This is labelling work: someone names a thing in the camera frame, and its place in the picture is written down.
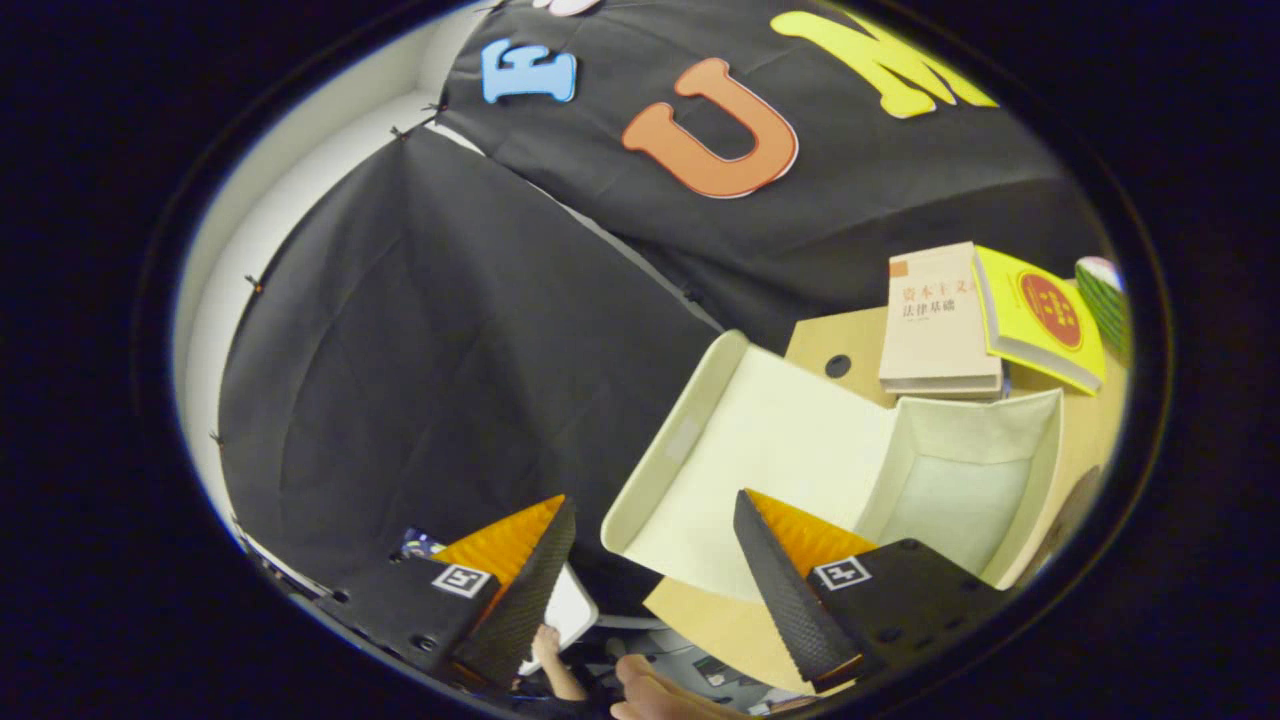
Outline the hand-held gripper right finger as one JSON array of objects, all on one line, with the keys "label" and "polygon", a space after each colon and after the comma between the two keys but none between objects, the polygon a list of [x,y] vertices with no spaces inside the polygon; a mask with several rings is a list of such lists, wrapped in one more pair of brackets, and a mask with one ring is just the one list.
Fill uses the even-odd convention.
[{"label": "hand-held gripper right finger", "polygon": [[965,643],[1006,594],[928,544],[874,544],[756,489],[733,533],[774,628],[817,691],[881,682]]}]

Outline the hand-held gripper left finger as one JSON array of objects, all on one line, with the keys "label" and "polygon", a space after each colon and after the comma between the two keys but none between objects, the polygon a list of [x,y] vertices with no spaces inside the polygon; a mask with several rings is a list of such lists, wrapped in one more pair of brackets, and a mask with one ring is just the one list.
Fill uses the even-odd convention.
[{"label": "hand-held gripper left finger", "polygon": [[575,536],[573,501],[552,496],[428,559],[342,580],[315,605],[425,676],[500,691],[529,653]]}]

